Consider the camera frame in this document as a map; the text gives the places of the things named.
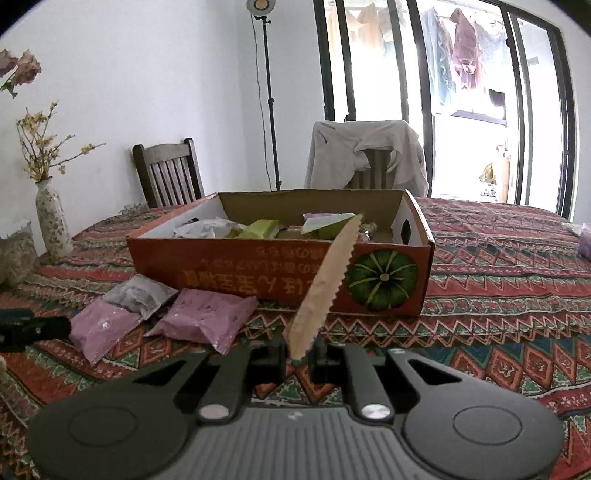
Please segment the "pumpkin image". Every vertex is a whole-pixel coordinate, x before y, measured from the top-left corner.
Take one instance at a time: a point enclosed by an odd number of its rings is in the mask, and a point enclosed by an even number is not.
[[[417,271],[412,258],[396,250],[376,250],[357,257],[345,279],[355,302],[381,311],[400,307],[411,297]]]

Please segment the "tablecloth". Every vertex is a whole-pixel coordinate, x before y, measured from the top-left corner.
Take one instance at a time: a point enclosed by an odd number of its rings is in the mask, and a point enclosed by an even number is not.
[[[531,207],[436,199],[419,204],[437,244],[421,317],[331,314],[322,335],[377,354],[394,346],[410,348],[535,398],[564,424],[564,449],[553,479],[588,478],[591,262],[577,256],[577,239],[561,226],[560,217]],[[127,213],[90,227],[75,238],[76,248],[67,258],[42,266],[15,290],[1,292],[0,307],[72,317],[133,275],[125,235],[167,211]],[[269,339],[292,315],[292,309],[261,303],[237,341]],[[0,382],[0,468],[6,480],[39,478],[25,432],[44,404],[167,356],[207,348],[144,338],[152,324],[128,334],[94,367],[62,341],[5,355],[9,373]],[[258,387],[252,401],[332,405],[342,396],[332,385],[312,384],[301,365],[288,367],[283,385]]]

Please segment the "orange box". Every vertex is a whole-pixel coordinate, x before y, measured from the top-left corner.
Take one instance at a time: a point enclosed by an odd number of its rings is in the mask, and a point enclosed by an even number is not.
[[[257,296],[297,306],[330,241],[315,239],[172,238],[190,219],[259,219],[302,225],[304,213],[361,213],[375,222],[372,242],[359,241],[334,312],[421,313],[435,244],[425,218],[405,190],[286,190],[218,193],[184,205],[127,238],[138,273],[174,288]]]

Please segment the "serrated edge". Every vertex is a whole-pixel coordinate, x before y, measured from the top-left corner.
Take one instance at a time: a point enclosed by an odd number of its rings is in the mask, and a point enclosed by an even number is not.
[[[287,332],[293,360],[301,360],[318,335],[347,273],[362,216],[356,215],[339,232]]]

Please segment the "pink rose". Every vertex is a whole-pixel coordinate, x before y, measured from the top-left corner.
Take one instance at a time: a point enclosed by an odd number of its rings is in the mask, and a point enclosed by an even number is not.
[[[17,66],[18,58],[12,56],[8,50],[0,51],[0,77],[4,77]]]
[[[30,50],[27,50],[22,54],[20,60],[18,60],[17,71],[14,72],[12,85],[31,83],[37,76],[37,73],[41,73],[41,65],[39,65],[39,62]]]

